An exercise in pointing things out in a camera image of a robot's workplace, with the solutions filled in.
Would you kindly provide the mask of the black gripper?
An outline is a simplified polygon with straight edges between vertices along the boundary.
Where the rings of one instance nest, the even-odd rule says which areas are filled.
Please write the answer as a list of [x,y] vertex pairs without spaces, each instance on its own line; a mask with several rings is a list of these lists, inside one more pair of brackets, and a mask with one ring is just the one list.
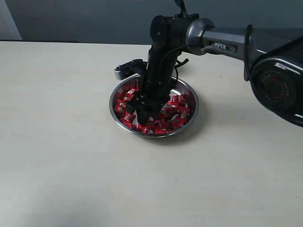
[[155,115],[168,101],[171,91],[171,76],[175,68],[180,48],[152,46],[149,49],[147,70],[142,75],[139,91],[125,104],[125,111],[134,114],[137,121],[146,125],[149,118]]

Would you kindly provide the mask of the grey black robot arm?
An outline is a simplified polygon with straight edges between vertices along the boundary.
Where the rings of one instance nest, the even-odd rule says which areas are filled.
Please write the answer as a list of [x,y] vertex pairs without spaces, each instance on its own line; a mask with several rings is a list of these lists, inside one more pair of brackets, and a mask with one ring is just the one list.
[[140,89],[126,110],[140,124],[155,117],[168,101],[171,76],[182,52],[225,55],[244,63],[244,80],[257,100],[277,116],[303,124],[303,31],[215,27],[198,15],[156,16],[150,27],[152,46]]

